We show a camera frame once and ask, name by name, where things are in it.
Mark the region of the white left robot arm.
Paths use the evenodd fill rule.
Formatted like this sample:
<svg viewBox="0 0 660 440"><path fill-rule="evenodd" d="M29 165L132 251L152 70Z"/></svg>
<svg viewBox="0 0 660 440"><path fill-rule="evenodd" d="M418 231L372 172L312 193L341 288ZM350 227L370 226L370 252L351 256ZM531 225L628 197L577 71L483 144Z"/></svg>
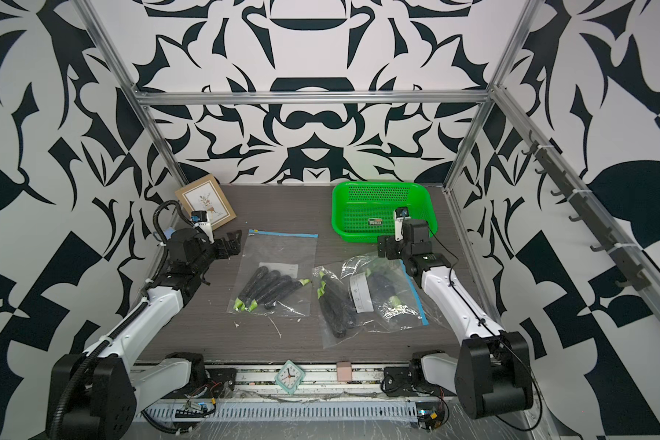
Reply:
<svg viewBox="0 0 660 440"><path fill-rule="evenodd" d="M202 355L175 352L134 374L141 353L206 283L216 260L241 251L241 231L215 238L202 225L163 238L163 255L145 283L139 304L81 354L65 355L51 371L46 435L49 439L120 439L136 415L178 390L207 382Z"/></svg>

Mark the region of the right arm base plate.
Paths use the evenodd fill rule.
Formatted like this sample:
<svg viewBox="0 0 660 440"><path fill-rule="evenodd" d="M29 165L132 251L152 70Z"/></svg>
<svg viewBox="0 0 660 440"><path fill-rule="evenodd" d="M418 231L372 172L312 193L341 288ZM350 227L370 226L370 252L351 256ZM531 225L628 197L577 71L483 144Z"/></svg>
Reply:
<svg viewBox="0 0 660 440"><path fill-rule="evenodd" d="M426 382L411 365L385 367L379 388L389 397L447 397L447 392Z"/></svg>

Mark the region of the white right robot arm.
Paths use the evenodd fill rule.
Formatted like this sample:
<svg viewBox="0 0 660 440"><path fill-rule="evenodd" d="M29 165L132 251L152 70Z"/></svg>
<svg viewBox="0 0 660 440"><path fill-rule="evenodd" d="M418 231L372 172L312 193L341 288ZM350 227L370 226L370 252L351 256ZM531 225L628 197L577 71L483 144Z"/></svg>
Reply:
<svg viewBox="0 0 660 440"><path fill-rule="evenodd" d="M539 390L528 343L520 333L505 331L471 297L454 266L433 251L428 223L396 218L394 234L378 238L378 253L403 262L460 338L458 357L446 353L419 357L423 380L454 393L472 419L532 408Z"/></svg>

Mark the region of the lifted clear zip-top bag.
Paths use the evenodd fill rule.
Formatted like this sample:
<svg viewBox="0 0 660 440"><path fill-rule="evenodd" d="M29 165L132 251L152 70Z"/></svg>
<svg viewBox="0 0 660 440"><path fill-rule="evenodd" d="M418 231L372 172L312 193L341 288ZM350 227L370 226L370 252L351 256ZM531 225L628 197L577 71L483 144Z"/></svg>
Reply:
<svg viewBox="0 0 660 440"><path fill-rule="evenodd" d="M442 254L425 254L408 258L408 260L390 260L379 256L376 252L355 256L342 263L340 278L348 278L361 272L401 269L405 275L413 279L421 289L425 288L425 273L437 267L450 267L450 262Z"/></svg>

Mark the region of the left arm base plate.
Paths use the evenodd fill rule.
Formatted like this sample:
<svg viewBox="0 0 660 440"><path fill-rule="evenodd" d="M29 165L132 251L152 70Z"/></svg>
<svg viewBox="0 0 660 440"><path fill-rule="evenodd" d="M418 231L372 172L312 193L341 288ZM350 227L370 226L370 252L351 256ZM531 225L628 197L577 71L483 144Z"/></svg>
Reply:
<svg viewBox="0 0 660 440"><path fill-rule="evenodd" d="M236 368L208 368L203 385L184 395L189 399L225 398L236 389L237 373Z"/></svg>

